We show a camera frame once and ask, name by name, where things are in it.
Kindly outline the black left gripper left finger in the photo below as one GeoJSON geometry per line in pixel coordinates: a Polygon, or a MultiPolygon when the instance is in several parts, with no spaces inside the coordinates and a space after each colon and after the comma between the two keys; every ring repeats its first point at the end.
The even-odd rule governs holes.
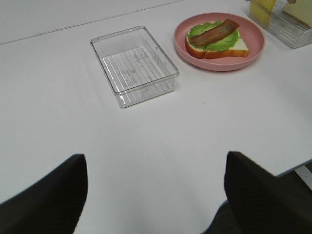
{"type": "Polygon", "coordinates": [[[72,234],[88,194],[85,156],[69,157],[0,205],[2,234],[72,234]]]}

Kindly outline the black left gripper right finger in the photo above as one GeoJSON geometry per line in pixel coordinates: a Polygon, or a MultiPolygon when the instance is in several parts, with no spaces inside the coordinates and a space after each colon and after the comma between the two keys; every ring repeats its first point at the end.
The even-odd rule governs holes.
{"type": "Polygon", "coordinates": [[[206,234],[310,234],[312,186],[295,170],[274,176],[241,152],[230,151],[227,197],[206,234]]]}

